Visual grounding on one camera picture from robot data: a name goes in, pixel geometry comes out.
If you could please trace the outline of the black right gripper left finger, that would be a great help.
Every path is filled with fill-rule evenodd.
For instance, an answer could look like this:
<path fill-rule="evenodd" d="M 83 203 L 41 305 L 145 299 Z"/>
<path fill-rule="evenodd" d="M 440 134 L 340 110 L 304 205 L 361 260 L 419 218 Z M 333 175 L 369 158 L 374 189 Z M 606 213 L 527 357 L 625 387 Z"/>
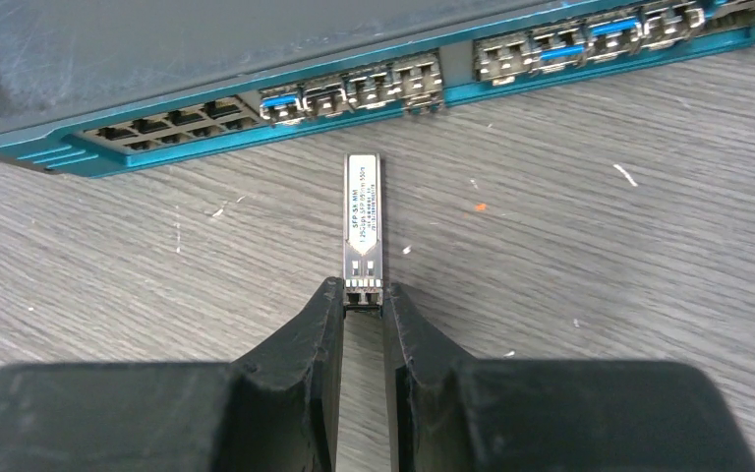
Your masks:
<path fill-rule="evenodd" d="M 232 362 L 0 367 L 0 471 L 331 471 L 343 283 Z"/>

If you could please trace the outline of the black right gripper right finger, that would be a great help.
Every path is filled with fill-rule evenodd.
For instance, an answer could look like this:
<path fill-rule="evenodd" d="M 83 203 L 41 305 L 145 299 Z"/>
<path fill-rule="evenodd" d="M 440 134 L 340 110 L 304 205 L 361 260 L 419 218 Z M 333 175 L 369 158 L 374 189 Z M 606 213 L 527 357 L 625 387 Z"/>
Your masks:
<path fill-rule="evenodd" d="M 396 471 L 755 471 L 723 395 L 672 361 L 478 358 L 383 296 Z"/>

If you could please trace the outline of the dark grey network switch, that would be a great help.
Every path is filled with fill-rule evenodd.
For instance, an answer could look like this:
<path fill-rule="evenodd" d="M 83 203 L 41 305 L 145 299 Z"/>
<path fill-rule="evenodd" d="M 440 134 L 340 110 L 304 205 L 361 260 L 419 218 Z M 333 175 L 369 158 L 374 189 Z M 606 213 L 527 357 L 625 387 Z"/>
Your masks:
<path fill-rule="evenodd" d="M 0 162 L 102 177 L 755 45 L 755 1 L 0 1 Z"/>

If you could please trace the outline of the silver SFP module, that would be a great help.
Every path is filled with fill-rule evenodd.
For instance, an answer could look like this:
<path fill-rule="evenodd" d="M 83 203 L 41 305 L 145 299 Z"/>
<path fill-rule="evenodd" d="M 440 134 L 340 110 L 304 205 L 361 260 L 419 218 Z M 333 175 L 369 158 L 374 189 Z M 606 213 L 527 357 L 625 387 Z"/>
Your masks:
<path fill-rule="evenodd" d="M 348 311 L 379 314 L 384 294 L 380 155 L 346 155 L 343 185 L 344 306 Z"/>

